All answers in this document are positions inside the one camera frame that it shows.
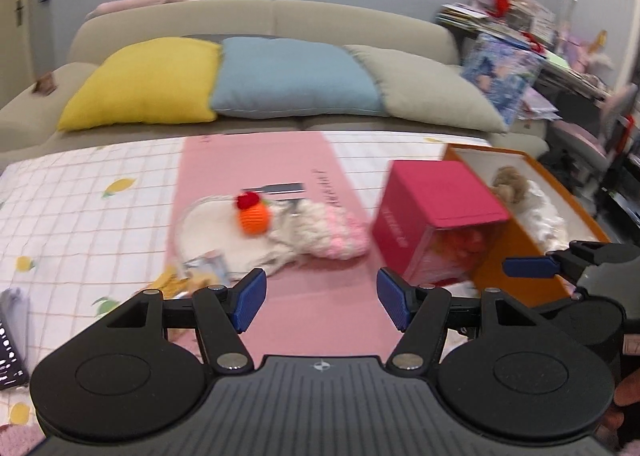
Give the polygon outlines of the person's right hand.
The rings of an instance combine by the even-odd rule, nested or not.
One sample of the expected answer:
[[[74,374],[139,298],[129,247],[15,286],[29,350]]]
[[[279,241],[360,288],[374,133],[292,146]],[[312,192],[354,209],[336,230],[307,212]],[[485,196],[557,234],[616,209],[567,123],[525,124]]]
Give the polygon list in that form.
[[[640,378],[636,370],[617,384],[612,405],[602,420],[616,447],[633,455],[639,454],[639,393]]]

